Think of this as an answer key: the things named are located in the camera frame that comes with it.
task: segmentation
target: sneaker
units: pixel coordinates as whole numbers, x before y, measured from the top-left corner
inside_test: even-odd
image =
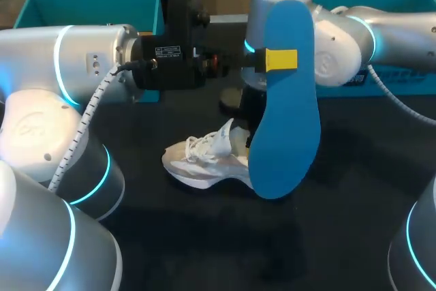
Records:
[[[162,156],[165,169],[190,187],[207,189],[224,179],[238,179],[249,186],[248,157],[245,143],[249,132],[231,129],[230,119],[218,132],[186,141],[166,149]]]

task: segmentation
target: cable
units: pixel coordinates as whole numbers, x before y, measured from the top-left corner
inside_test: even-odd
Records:
[[[416,118],[421,122],[436,126],[436,120],[421,115],[419,112],[416,112],[415,110],[411,109],[408,105],[404,104],[400,99],[395,97],[395,95],[392,92],[390,92],[390,90],[386,87],[386,85],[384,85],[382,80],[380,80],[380,77],[377,75],[377,73],[375,73],[375,70],[372,65],[368,65],[368,70],[370,75],[373,77],[375,83],[377,83],[377,85],[388,96],[388,98],[391,99],[401,110],[403,110],[404,112],[413,116],[414,118]]]
[[[124,70],[123,68],[126,67],[128,67],[127,64],[123,66],[120,66],[118,63],[115,64],[115,66],[106,74],[104,79],[100,82],[99,86],[95,90],[79,122],[76,135],[74,136],[74,139],[69,144],[67,151],[63,155],[61,163],[59,164],[56,171],[54,172],[53,178],[50,184],[48,185],[48,190],[50,190],[51,192],[56,193],[57,189],[59,188],[62,178],[67,170],[69,161],[73,157],[73,154],[77,149],[80,139],[82,139],[83,134],[88,129],[89,123],[91,122],[91,119],[93,118],[95,111],[97,110],[98,104],[100,103],[100,100],[102,99],[104,93],[106,92],[106,89],[108,88],[109,84],[116,78],[116,75],[119,72],[123,71]]]
[[[59,163],[59,166],[54,172],[53,178],[50,184],[48,185],[48,189],[51,192],[56,193],[57,189],[59,188],[62,178],[65,172],[67,171],[67,166],[69,164],[69,161],[73,157],[73,154],[77,149],[80,139],[82,139],[83,134],[88,129],[89,123],[91,122],[91,119],[93,118],[95,111],[97,110],[100,100],[102,99],[104,93],[106,92],[106,89],[109,87],[109,84],[116,78],[118,73],[122,71],[133,71],[133,70],[147,72],[147,70],[152,70],[156,67],[157,67],[157,62],[155,59],[151,59],[150,61],[145,61],[141,59],[138,61],[130,61],[124,65],[120,65],[119,63],[116,63],[115,66],[110,69],[110,71],[106,74],[104,79],[98,85],[91,100],[89,101],[88,106],[86,107],[84,114],[79,122],[76,135],[74,136],[74,139],[69,144],[68,150],[63,155],[61,163]]]

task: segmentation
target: glowing blue light ring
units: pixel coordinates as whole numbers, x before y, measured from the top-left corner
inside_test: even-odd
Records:
[[[61,32],[59,32],[56,42],[54,43],[54,49],[53,49],[53,59],[54,59],[54,72],[56,73],[56,79],[57,79],[57,83],[59,85],[59,88],[61,88],[61,92],[63,94],[63,96],[72,104],[74,105],[78,105],[77,102],[75,102],[68,94],[67,89],[65,88],[65,85],[63,84],[62,81],[62,76],[61,76],[61,66],[59,63],[59,54],[61,52],[61,43],[62,43],[62,39],[65,36],[65,34],[67,33],[67,31],[72,28],[73,25],[68,25],[67,27],[64,27]]]
[[[106,150],[106,155],[108,156],[108,165],[106,166],[106,171],[105,171],[100,183],[98,183],[97,186],[91,192],[89,192],[87,195],[85,195],[81,199],[78,199],[78,200],[71,202],[70,204],[78,204],[78,203],[88,199],[89,197],[91,197],[103,185],[104,181],[108,177],[109,170],[110,170],[110,156],[109,156],[109,151],[107,150],[107,148],[104,145],[103,145],[103,147],[104,147],[104,150]]]
[[[374,47],[373,47],[373,54],[371,55],[371,57],[369,58],[368,62],[371,61],[371,59],[374,57],[375,54],[375,35],[374,35],[374,31],[372,30],[372,28],[369,26],[369,24],[367,22],[365,22],[363,19],[359,18],[359,17],[355,17],[355,16],[347,16],[348,18],[351,18],[353,20],[358,21],[359,23],[362,23],[362,25],[364,27],[367,28],[367,30],[369,31],[369,33],[371,34],[371,37],[373,38],[373,43],[374,43]]]
[[[249,52],[255,52],[254,48],[253,48],[252,46],[250,46],[246,40],[244,41],[244,44],[245,44],[245,48],[246,48]]]
[[[411,208],[410,213],[409,213],[409,217],[407,218],[407,223],[406,223],[406,238],[407,238],[407,245],[409,246],[409,251],[411,254],[411,257],[413,258],[416,267],[418,267],[418,269],[420,270],[421,274],[425,277],[425,279],[431,284],[432,287],[434,287],[434,289],[436,289],[436,284],[435,282],[433,282],[431,280],[431,278],[427,275],[427,273],[425,273],[424,269],[421,267],[420,263],[418,262],[418,259],[415,256],[414,250],[411,247],[411,242],[410,242],[410,236],[409,236],[409,222],[410,222],[410,217],[411,217],[411,212],[414,210],[416,206],[416,203],[414,204],[414,206]]]
[[[73,211],[71,210],[71,207],[64,201],[65,205],[67,206],[68,213],[69,213],[69,220],[71,221],[71,228],[69,232],[69,242],[67,247],[67,252],[65,254],[65,257],[63,258],[61,267],[59,268],[59,271],[57,272],[56,276],[54,277],[52,283],[49,285],[46,291],[53,291],[59,281],[61,280],[65,270],[67,269],[69,259],[71,258],[71,254],[73,252],[74,248],[74,239],[76,238],[76,220],[74,219]]]

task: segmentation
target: teal bin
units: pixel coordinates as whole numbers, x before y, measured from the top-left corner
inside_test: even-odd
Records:
[[[313,0],[328,10],[338,6],[368,6],[387,12],[436,12],[435,0]],[[409,69],[374,65],[384,84],[395,95],[436,94],[436,74],[426,74]],[[317,86],[318,97],[367,97],[384,95],[363,67],[346,85],[339,88]]]
[[[109,23],[153,35],[165,29],[160,0],[26,0],[14,28]],[[157,102],[159,92],[145,91],[140,101]]]

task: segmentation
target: white cable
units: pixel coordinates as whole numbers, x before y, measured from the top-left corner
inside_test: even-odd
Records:
[[[414,118],[416,118],[417,120],[427,123],[429,125],[433,125],[436,126],[436,120],[431,119],[429,117],[426,117],[424,115],[421,115],[419,112],[416,112],[415,110],[411,109],[409,106],[407,106],[406,104],[404,104],[400,99],[398,99],[397,97],[394,96],[394,94],[392,92],[389,91],[389,89],[386,87],[386,85],[384,85],[384,83],[382,82],[382,80],[380,80],[379,76],[377,75],[377,73],[375,73],[375,70],[373,68],[372,65],[368,65],[368,70],[370,75],[373,77],[373,79],[375,80],[375,83],[377,83],[377,85],[380,87],[380,89],[388,96],[389,99],[391,99],[400,109],[402,109],[404,112],[406,112],[407,114],[413,116]]]
[[[89,123],[91,122],[91,119],[93,118],[95,111],[97,110],[100,100],[102,99],[104,93],[106,92],[106,89],[109,87],[109,84],[117,77],[116,73],[118,71],[119,66],[120,65],[118,63],[115,64],[115,66],[106,74],[104,79],[100,82],[99,86],[95,90],[79,122],[76,135],[74,136],[74,139],[69,144],[67,151],[63,155],[61,163],[56,169],[56,172],[54,172],[52,181],[48,185],[48,189],[50,191],[56,192],[56,190],[59,188],[63,175],[67,170],[68,163],[70,159],[73,157],[74,151],[76,151],[80,139],[83,137],[83,134],[88,129]]]
[[[338,6],[336,8],[333,8],[331,10],[331,12],[333,14],[340,14],[340,13],[344,12],[345,10],[348,10],[348,7],[346,7],[346,6]]]

